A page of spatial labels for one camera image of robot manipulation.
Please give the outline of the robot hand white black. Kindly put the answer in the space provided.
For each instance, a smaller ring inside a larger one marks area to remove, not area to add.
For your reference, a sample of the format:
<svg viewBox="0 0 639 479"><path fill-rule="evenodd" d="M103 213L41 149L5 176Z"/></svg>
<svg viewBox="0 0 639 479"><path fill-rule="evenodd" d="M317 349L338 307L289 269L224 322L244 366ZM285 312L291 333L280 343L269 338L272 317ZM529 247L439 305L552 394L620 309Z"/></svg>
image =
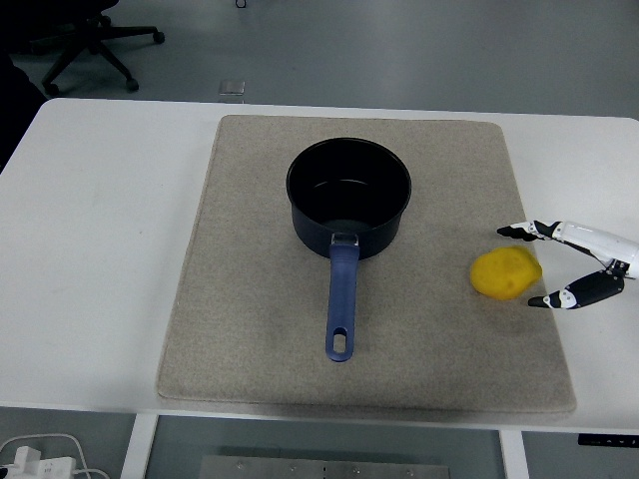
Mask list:
<svg viewBox="0 0 639 479"><path fill-rule="evenodd" d="M563 288L528 300L532 307L578 309L621 293L627 279L638 277L638 243L574 222L545 224L530 221L501 227L507 238L553 240L595 258L602 268L574 280Z"/></svg>

